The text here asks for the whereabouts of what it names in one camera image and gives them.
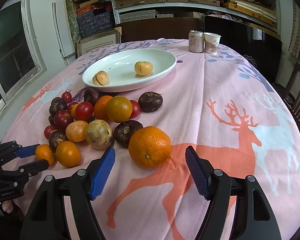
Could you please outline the left hand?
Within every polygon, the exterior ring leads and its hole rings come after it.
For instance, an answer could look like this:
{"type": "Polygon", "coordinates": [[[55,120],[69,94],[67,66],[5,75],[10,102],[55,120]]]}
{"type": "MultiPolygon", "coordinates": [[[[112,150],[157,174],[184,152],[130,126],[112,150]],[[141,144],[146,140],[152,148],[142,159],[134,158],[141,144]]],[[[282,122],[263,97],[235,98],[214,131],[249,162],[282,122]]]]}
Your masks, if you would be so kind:
{"type": "Polygon", "coordinates": [[[0,215],[2,216],[4,212],[11,213],[13,211],[13,202],[11,200],[4,201],[0,203],[0,215]]]}

